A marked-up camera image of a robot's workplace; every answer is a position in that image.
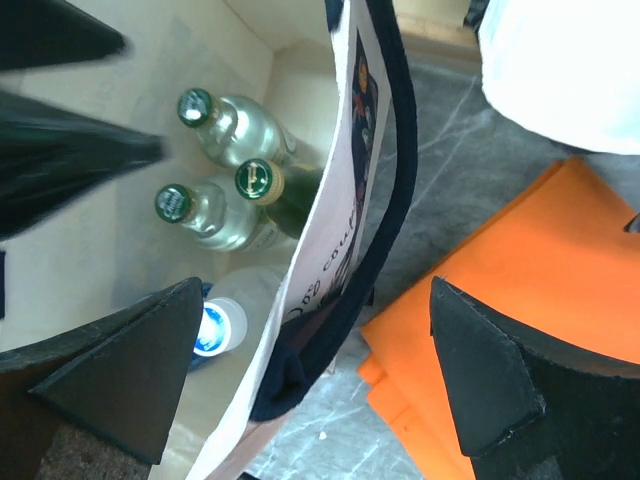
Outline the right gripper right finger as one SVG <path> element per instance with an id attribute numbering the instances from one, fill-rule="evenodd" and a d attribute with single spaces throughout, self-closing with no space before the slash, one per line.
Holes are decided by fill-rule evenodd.
<path id="1" fill-rule="evenodd" d="M 636 479 L 639 367 L 503 315 L 442 278 L 431 334 L 478 479 Z"/>

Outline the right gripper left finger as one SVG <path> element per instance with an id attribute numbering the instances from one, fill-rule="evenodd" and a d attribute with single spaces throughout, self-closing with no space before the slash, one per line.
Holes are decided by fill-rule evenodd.
<path id="1" fill-rule="evenodd" d="M 202 282 L 191 277 L 2 352 L 2 478 L 148 478 L 167 444 L 202 306 Z"/>

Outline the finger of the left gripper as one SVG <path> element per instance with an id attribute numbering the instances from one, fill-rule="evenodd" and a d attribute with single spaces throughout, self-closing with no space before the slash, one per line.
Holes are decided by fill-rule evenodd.
<path id="1" fill-rule="evenodd" d="M 1 69 L 103 60 L 126 51 L 125 37 L 67 1 L 1 3 Z"/>
<path id="2" fill-rule="evenodd" d="M 1 92 L 1 239 L 166 157 L 160 136 Z"/>

